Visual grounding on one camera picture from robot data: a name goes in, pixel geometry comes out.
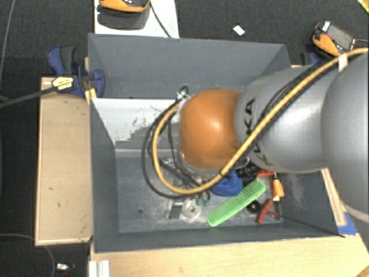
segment wooden board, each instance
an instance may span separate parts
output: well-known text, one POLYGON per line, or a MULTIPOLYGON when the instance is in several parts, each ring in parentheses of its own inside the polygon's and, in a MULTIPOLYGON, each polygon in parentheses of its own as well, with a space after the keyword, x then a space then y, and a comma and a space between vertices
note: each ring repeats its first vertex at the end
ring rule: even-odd
MULTIPOLYGON (((42 89, 50 87, 42 79, 42 89)), ((69 94, 40 101, 36 245, 87 242, 92 236, 88 105, 69 94)))
POLYGON ((91 254, 111 277, 354 277, 369 264, 359 236, 91 254))

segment black floor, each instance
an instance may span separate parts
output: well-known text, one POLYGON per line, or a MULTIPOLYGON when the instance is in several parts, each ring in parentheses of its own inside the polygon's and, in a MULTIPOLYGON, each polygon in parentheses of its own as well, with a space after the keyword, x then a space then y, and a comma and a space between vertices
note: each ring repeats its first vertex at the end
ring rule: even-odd
MULTIPOLYGON (((12 0, 0 0, 0 45, 12 0)), ((284 43, 291 62, 317 22, 330 19, 356 38, 368 38, 368 15, 357 0, 175 0, 183 38, 284 43), (240 37, 233 27, 239 24, 240 37)), ((0 95, 16 98, 39 89, 50 73, 45 53, 54 45, 75 45, 76 58, 87 55, 93 31, 93 0, 17 0, 7 43, 0 95)), ((3 183, 0 233, 33 235, 37 170, 37 100, 0 111, 3 183)), ((74 265, 84 276, 86 245, 52 248, 57 263, 74 265)), ((0 276, 48 276, 47 252, 31 241, 0 238, 0 276)))

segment green comb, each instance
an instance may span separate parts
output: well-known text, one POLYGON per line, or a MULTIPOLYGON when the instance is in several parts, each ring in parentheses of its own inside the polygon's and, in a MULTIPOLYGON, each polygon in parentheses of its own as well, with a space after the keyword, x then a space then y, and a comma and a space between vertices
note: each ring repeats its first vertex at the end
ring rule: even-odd
POLYGON ((218 226, 248 206, 262 193, 264 193, 265 190, 266 186, 260 179, 257 178, 253 180, 246 187, 244 187, 237 196, 229 198, 227 201, 223 202, 221 205, 211 211, 206 216, 206 220, 212 227, 218 226))

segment blue clamp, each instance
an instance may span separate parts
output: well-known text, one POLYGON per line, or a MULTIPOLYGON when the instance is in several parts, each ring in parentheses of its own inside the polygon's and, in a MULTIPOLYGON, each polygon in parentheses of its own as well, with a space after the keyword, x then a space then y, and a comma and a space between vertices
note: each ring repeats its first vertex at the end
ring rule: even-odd
POLYGON ((46 54, 48 63, 54 70, 56 76, 68 76, 73 78, 71 85, 63 89, 58 89, 58 87, 56 87, 56 91, 59 93, 70 93, 84 98, 87 88, 83 86, 83 82, 88 82, 89 87, 95 88, 97 97, 101 98, 105 90, 103 71, 96 69, 89 75, 82 65, 73 61, 74 50, 75 48, 73 46, 61 47, 57 45, 46 54))
POLYGON ((212 191, 221 196, 233 197, 237 196, 241 192, 242 188, 242 179, 238 177, 234 170, 228 175, 228 177, 222 179, 212 187, 212 191))

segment white label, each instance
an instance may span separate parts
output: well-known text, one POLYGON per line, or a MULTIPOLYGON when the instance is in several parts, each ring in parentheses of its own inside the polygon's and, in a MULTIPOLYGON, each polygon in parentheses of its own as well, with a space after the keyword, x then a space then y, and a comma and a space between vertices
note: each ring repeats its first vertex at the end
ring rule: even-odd
POLYGON ((237 26, 235 26, 234 28, 233 28, 233 30, 239 35, 239 36, 242 36, 243 34, 244 34, 244 30, 239 26, 239 25, 237 25, 237 26))
POLYGON ((338 57, 338 72, 342 72, 347 67, 347 55, 344 53, 338 57))
POLYGON ((326 22, 324 23, 324 26, 323 26, 323 28, 322 28, 322 31, 323 31, 323 32, 326 32, 326 31, 328 30, 329 25, 330 25, 330 22, 329 22, 329 21, 326 21, 326 22))

